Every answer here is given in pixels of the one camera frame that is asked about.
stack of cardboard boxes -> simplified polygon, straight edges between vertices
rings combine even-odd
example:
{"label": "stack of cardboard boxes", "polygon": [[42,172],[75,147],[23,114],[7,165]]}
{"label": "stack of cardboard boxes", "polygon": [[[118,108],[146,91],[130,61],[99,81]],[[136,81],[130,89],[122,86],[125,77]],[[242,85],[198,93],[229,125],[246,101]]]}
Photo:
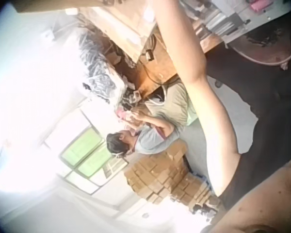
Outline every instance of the stack of cardboard boxes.
{"label": "stack of cardboard boxes", "polygon": [[195,205],[203,206],[210,197],[214,197],[207,181],[202,181],[188,173],[171,193],[171,199],[179,201],[193,212]]}
{"label": "stack of cardboard boxes", "polygon": [[190,174],[183,161],[186,144],[177,140],[166,151],[142,157],[124,173],[133,191],[147,201],[159,204],[170,196],[193,211],[212,193],[206,181]]}
{"label": "stack of cardboard boxes", "polygon": [[140,197],[159,204],[188,173],[183,162],[186,151],[186,144],[178,140],[162,153],[145,155],[124,173],[128,184]]}

window frame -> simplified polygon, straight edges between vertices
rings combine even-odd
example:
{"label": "window frame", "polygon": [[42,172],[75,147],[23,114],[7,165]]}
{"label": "window frame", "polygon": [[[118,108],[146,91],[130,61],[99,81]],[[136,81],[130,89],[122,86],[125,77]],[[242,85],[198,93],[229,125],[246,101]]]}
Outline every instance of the window frame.
{"label": "window frame", "polygon": [[[109,178],[107,178],[107,181],[103,184],[103,185],[98,185],[97,183],[93,182],[90,180],[91,177],[93,177],[98,171],[100,171],[111,159],[113,159],[113,157],[111,156],[106,162],[104,162],[104,164],[97,170],[95,171],[90,177],[87,177],[85,174],[83,174],[82,172],[80,172],[78,170],[78,168],[86,161],[86,159],[88,159],[90,157],[90,155],[95,152],[96,150],[102,148],[105,144],[106,144],[106,140],[104,139],[104,137],[99,133],[99,131],[96,129],[96,127],[92,124],[92,122],[90,121],[90,119],[86,116],[86,114],[83,112],[83,110],[80,108],[80,106],[78,106],[77,108],[73,109],[71,112],[72,113],[74,111],[80,111],[80,113],[83,115],[83,117],[85,117],[85,119],[89,122],[89,125],[81,132],[79,133],[66,147],[64,147],[64,149],[58,153],[57,157],[58,159],[64,163],[68,168],[71,169],[70,172],[68,172],[65,176],[61,176],[59,174],[57,174],[57,176],[64,180],[65,182],[69,183],[70,185],[74,186],[75,188],[77,188],[78,190],[86,193],[87,195],[92,196],[93,194],[95,194],[97,191],[99,191],[103,186],[105,186],[108,182],[110,182],[120,171],[122,171],[125,167],[127,167],[129,165],[129,162],[125,159],[125,158],[120,158],[121,160],[123,160],[125,162],[125,165],[119,169],[117,172],[113,172],[112,169],[112,174]],[[51,147],[46,143],[46,139],[52,134],[52,132],[56,129],[56,125],[55,127],[52,129],[52,131],[48,134],[48,136],[43,140],[42,145],[44,145],[45,147],[47,147],[48,149],[52,150]],[[80,159],[80,161],[78,161],[74,166],[71,165],[68,161],[66,161],[62,155],[63,153],[74,143],[76,142],[86,131],[88,131],[89,129],[93,129],[94,132],[99,135],[101,137],[101,141],[95,145],[93,147],[93,149],[90,150],[90,152],[88,152],[82,159]],[[81,177],[83,177],[84,179],[86,179],[87,181],[91,182],[92,184],[94,184],[97,189],[93,192],[93,193],[88,193],[80,188],[78,188],[75,184],[73,184],[72,182],[70,182],[69,180],[67,180],[66,178],[71,174],[71,173],[77,173],[78,175],[80,175]]]}

gray shirt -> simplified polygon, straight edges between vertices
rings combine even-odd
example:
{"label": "gray shirt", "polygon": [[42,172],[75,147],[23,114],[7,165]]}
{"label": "gray shirt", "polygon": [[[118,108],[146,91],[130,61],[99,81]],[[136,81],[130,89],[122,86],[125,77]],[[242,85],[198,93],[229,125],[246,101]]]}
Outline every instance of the gray shirt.
{"label": "gray shirt", "polygon": [[145,125],[138,136],[135,152],[141,154],[160,153],[166,150],[179,137],[180,131],[177,127],[168,137],[165,137],[160,128],[151,128]]}

black shirt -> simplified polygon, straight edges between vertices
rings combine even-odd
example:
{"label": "black shirt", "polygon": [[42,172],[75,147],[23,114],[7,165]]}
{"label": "black shirt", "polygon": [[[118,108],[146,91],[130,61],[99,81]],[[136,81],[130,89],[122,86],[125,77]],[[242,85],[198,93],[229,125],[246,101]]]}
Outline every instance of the black shirt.
{"label": "black shirt", "polygon": [[246,193],[291,160],[291,99],[281,100],[255,125],[253,143],[219,197],[230,209]]}

window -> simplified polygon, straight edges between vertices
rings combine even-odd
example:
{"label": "window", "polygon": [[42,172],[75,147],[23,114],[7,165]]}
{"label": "window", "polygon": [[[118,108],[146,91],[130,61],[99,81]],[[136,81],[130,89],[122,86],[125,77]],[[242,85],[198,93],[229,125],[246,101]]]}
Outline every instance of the window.
{"label": "window", "polygon": [[64,117],[44,144],[58,157],[57,174],[88,194],[128,164],[112,157],[105,140],[80,109]]}

